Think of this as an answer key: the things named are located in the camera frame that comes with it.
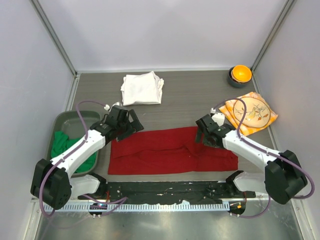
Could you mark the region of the red t-shirt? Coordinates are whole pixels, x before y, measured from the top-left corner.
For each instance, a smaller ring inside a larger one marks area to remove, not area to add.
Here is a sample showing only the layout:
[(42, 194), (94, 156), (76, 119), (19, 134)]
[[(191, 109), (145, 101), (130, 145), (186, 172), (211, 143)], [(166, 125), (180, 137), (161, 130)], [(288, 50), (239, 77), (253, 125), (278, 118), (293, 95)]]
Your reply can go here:
[(195, 141), (197, 127), (142, 131), (112, 141), (108, 174), (166, 175), (187, 172), (228, 172), (238, 169), (229, 150)]

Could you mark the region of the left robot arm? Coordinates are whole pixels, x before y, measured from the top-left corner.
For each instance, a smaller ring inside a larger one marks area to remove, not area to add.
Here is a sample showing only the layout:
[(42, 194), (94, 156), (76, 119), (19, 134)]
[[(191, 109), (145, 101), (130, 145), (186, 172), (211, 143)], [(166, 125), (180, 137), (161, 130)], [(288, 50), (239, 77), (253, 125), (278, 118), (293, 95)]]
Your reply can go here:
[(102, 199), (107, 192), (105, 178), (96, 173), (74, 177), (74, 173), (91, 155), (113, 140), (121, 141), (143, 129), (133, 109), (114, 105), (69, 149), (51, 160), (41, 159), (37, 162), (31, 194), (39, 199), (41, 206), (48, 205), (53, 210), (59, 210), (71, 198), (83, 195)]

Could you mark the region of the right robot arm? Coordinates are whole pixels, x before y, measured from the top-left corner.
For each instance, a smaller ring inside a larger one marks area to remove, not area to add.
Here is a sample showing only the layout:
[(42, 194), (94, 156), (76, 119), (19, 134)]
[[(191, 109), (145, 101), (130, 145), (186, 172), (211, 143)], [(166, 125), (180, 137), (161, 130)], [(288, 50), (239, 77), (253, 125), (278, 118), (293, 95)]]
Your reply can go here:
[(297, 156), (290, 150), (279, 152), (265, 147), (240, 134), (233, 126), (219, 124), (207, 114), (196, 122), (195, 141), (206, 146), (231, 151), (257, 166), (261, 173), (239, 170), (226, 179), (226, 193), (233, 198), (243, 192), (267, 194), (279, 204), (285, 205), (307, 186)]

